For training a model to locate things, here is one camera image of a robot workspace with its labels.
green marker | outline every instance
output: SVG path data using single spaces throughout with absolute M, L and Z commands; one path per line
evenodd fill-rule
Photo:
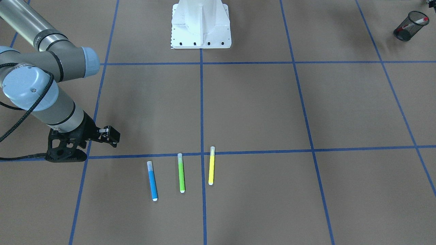
M 185 193 L 185 173 L 183 171 L 183 156 L 182 153 L 177 154 L 179 160 L 179 185 L 180 193 Z

mesh pen holder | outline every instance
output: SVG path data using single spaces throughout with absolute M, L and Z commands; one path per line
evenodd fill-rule
M 409 41 L 430 19 L 424 13 L 411 11 L 407 18 L 394 30 L 394 35 L 401 41 Z

blue marker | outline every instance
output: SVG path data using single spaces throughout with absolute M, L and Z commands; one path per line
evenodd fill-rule
M 154 180 L 153 164 L 151 161 L 147 162 L 148 177 L 150 178 L 151 198 L 157 201 L 156 181 Z

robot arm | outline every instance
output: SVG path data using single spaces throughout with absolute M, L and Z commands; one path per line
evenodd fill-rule
M 429 4 L 429 8 L 434 8 L 436 12 L 436 1 L 435 0 L 427 0 L 427 3 Z
M 95 75 L 100 60 L 91 48 L 76 47 L 23 0 L 0 0 L 0 17 L 31 43 L 36 53 L 21 54 L 0 46 L 0 87 L 18 107 L 29 110 L 50 81 L 56 82 Z M 120 134 L 111 126 L 98 128 L 94 121 L 53 82 L 32 115 L 51 127 L 45 157 L 51 162 L 78 162 L 86 154 L 87 140 L 116 147 Z M 60 144 L 53 147 L 53 141 Z

black cable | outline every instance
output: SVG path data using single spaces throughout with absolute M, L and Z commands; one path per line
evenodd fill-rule
M 6 108 L 8 108 L 8 109 L 12 109 L 12 110 L 16 110 L 16 111 L 24 111 L 24 109 L 21 109 L 20 107 L 10 106 L 10 105 L 7 105 L 7 104 L 5 104 L 5 103 L 3 103 L 3 102 L 1 102 L 1 101 L 0 101 L 0 105 L 6 107 Z
M 6 63 L 6 64 L 0 65 L 0 68 L 7 67 L 7 66 L 16 66 L 17 64 L 18 63 Z M 53 74 L 51 72 L 45 71 L 45 70 L 43 70 L 43 71 L 50 75 L 50 80 L 48 81 L 47 85 L 45 86 L 43 92 L 38 97 L 38 99 L 35 101 L 35 103 L 33 103 L 33 105 L 29 108 L 29 110 L 27 110 L 26 113 L 18 120 L 18 122 L 15 123 L 11 129 L 9 129 L 5 134 L 3 134 L 3 136 L 0 137 L 0 142 L 2 142 L 5 138 L 7 138 L 15 129 L 18 128 L 19 125 L 21 125 L 21 123 L 32 113 L 32 111 L 39 105 L 41 100 L 47 94 L 48 90 L 50 89 L 51 85 L 53 84 L 53 81 L 55 80 L 55 77 L 53 76 Z M 41 157 L 46 157 L 46 155 L 47 155 L 46 153 L 38 153 L 38 154 L 27 155 L 27 156 L 23 156 L 23 157 L 12 157 L 12 158 L 0 157 L 0 160 L 11 161 L 11 160 L 34 158 L 34 157 L 41 158 Z
M 12 126 L 10 130 L 8 130 L 3 136 L 0 137 L 0 142 L 2 142 L 6 137 L 8 137 L 14 130 L 17 129 L 17 127 L 32 113 L 32 111 L 38 106 L 39 102 L 44 98 L 44 96 L 47 94 L 48 90 L 50 89 L 51 85 L 53 84 L 53 81 L 55 77 L 52 73 L 48 71 L 44 71 L 47 74 L 50 75 L 50 81 L 47 83 L 47 85 L 44 88 L 44 91 L 41 93 L 41 95 L 38 97 L 38 99 L 33 103 L 33 105 L 29 108 L 29 110 L 18 120 L 18 122 Z
M 47 153 L 38 153 L 33 155 L 27 155 L 23 157 L 0 157 L 1 161 L 14 161 L 14 160 L 21 160 L 21 159 L 29 159 L 29 158 L 45 158 L 47 156 Z

